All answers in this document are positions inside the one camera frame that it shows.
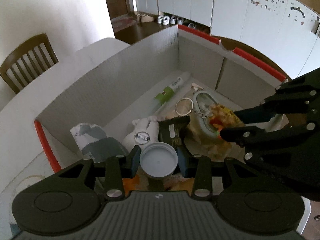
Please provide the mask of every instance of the shoe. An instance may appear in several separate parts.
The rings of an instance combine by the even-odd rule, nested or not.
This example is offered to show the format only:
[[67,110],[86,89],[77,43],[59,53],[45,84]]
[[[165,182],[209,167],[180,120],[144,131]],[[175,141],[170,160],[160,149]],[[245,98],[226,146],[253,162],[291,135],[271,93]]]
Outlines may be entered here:
[[210,28],[209,27],[205,27],[203,32],[206,33],[206,34],[209,34],[210,33]]
[[170,17],[169,16],[164,16],[162,24],[163,25],[168,25],[169,22],[170,22]]
[[177,18],[177,21],[178,21],[178,24],[182,25],[183,22],[184,22],[184,19],[181,18],[181,17],[178,17],[178,18]]
[[200,28],[199,28],[199,31],[201,31],[201,32],[204,33],[204,28],[205,28],[205,26],[204,26],[204,25],[201,25]]
[[163,15],[160,15],[160,16],[158,17],[158,23],[161,24],[162,21],[163,21]]
[[171,16],[171,19],[170,19],[170,24],[176,24],[176,20],[177,20],[177,17],[175,17],[174,15]]
[[148,23],[148,22],[153,22],[155,19],[149,15],[144,15],[141,17],[141,22],[142,23]]
[[136,15],[137,22],[139,22],[139,21],[141,20],[141,16],[142,16],[141,13],[138,13],[138,14]]
[[199,30],[200,30],[200,27],[201,27],[201,25],[196,24],[195,27],[194,27],[194,29],[199,31]]

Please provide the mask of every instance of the trash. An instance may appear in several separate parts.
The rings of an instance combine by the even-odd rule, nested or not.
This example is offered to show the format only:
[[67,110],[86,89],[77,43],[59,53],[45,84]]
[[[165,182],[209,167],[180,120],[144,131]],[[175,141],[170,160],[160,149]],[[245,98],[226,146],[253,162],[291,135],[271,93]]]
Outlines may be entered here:
[[134,125],[133,132],[129,133],[122,145],[131,151],[135,145],[139,145],[141,150],[151,143],[158,142],[159,124],[157,117],[150,116],[148,118],[137,119],[132,121]]
[[165,102],[178,91],[178,89],[190,78],[189,72],[183,72],[174,82],[163,89],[163,92],[156,95],[150,102],[149,106],[146,106],[146,110],[141,114],[141,118],[153,115]]
[[128,196],[129,192],[132,190],[137,190],[137,185],[140,183],[140,176],[137,174],[132,179],[122,179],[124,193]]
[[167,143],[152,143],[141,152],[140,165],[148,177],[164,179],[176,169],[178,155],[175,149]]
[[[183,123],[181,123],[180,128],[174,124],[174,132],[180,135],[181,129],[184,130],[185,128],[183,142],[191,154],[208,156],[212,161],[223,162],[225,157],[233,157],[243,161],[244,151],[238,145],[228,143],[219,136],[220,130],[223,127],[244,125],[235,118],[236,116],[233,112],[219,105],[213,95],[203,91],[203,88],[195,83],[191,85],[191,90],[183,97],[190,98],[193,101],[194,109],[188,116],[178,118],[179,115],[175,110],[175,106],[172,107],[166,115],[166,120],[159,122],[159,138],[162,136],[160,141],[166,142],[173,147],[181,144],[180,136],[178,138],[176,136],[173,136],[173,138],[169,136],[170,133],[167,125],[171,124],[171,122],[183,122],[185,127],[181,126]],[[182,100],[177,104],[176,108],[178,113],[187,113],[191,106],[192,104],[189,100]],[[190,118],[190,122],[183,119],[186,117]]]
[[152,16],[149,15],[142,15],[141,17],[141,22],[142,23],[147,23],[147,22],[153,22],[155,19]]
[[70,132],[84,155],[84,159],[104,162],[111,156],[129,154],[120,142],[108,137],[102,127],[96,124],[80,123],[71,128]]
[[173,174],[164,180],[164,189],[169,191],[186,190],[191,195],[194,178],[186,179],[181,173]]

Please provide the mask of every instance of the white table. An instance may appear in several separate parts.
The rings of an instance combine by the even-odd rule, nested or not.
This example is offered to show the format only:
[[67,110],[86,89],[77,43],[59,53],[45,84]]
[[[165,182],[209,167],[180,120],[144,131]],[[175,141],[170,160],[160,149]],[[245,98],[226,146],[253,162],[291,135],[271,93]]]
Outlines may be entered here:
[[128,46],[105,38],[77,51],[32,81],[0,111],[0,192],[43,151],[34,119],[75,81]]

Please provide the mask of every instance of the wooden floor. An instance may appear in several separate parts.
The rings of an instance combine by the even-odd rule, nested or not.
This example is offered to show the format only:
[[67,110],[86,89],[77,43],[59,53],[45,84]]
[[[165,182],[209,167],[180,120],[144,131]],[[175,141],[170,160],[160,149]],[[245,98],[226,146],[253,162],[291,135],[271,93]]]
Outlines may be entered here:
[[116,32],[115,38],[132,45],[170,26],[172,25],[162,25],[157,22],[136,23],[133,26]]

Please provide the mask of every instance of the chair backrest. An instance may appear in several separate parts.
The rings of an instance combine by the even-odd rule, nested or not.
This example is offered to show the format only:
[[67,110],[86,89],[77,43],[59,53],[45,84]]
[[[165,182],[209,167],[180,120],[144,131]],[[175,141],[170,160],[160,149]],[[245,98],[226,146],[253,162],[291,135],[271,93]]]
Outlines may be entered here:
[[33,36],[17,47],[2,63],[0,76],[15,92],[58,63],[45,33]]

